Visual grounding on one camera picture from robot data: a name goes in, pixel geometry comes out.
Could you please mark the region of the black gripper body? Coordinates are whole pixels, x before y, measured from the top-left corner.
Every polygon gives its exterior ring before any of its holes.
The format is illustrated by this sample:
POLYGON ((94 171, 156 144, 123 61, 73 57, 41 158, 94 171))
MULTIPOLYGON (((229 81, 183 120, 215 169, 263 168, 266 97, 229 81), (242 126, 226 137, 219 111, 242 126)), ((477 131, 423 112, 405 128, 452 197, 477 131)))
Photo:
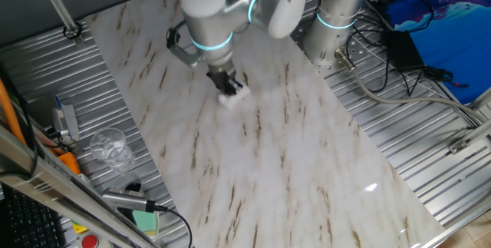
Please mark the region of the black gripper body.
POLYGON ((236 88, 234 82, 236 78, 236 70, 231 71, 208 71, 206 76, 214 83, 217 89, 236 88))

